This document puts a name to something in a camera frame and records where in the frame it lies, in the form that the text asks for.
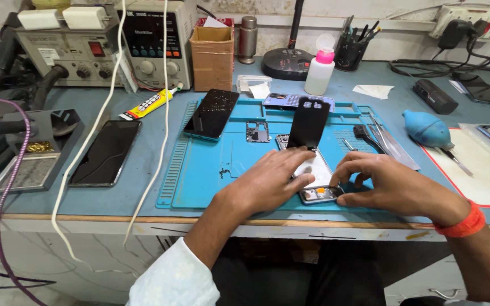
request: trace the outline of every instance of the man's left hand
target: man's left hand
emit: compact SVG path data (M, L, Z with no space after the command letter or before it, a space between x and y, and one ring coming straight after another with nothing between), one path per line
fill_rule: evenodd
M312 174L289 180L303 162L314 158L306 147L271 150L234 182L219 191L214 200L235 205L247 217L253 213L274 210L296 192L315 181Z

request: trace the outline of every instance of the orange wristband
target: orange wristband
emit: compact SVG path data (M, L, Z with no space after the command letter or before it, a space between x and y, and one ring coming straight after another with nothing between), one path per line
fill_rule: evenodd
M470 214L460 223L454 226L449 226L448 228L443 228L438 224L434 224L436 232L451 238L461 238L473 235L479 232L485 225L485 215L480 210L480 207L471 200L468 200L472 209Z

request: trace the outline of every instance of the hand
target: hand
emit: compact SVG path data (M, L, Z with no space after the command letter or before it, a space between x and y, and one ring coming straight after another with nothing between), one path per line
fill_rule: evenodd
M234 182L219 191L214 201L232 203L243 210L245 218L261 211L274 210L296 192L315 181L312 174L289 180L303 162L314 158L306 147L271 150Z
M374 188L339 196L339 205L385 209L403 216L424 216L445 227L459 223L470 213L470 204L465 198L390 156L351 151L337 164L330 186L349 182L353 173L359 173L355 188L360 188L369 178Z

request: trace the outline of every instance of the pen holder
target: pen holder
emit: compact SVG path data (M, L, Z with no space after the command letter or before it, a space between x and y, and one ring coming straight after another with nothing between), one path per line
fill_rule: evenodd
M335 68L341 71L352 73L357 71L358 64L366 52L368 42L357 43L354 41L347 41L346 37L340 36L337 42L336 54L334 56Z

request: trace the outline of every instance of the white plastic bottle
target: white plastic bottle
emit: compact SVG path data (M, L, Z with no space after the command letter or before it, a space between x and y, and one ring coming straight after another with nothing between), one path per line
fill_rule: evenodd
M317 56L311 60L308 77L305 79L304 90L314 96L322 96L326 92L330 76L334 71L334 37L321 34L317 38Z

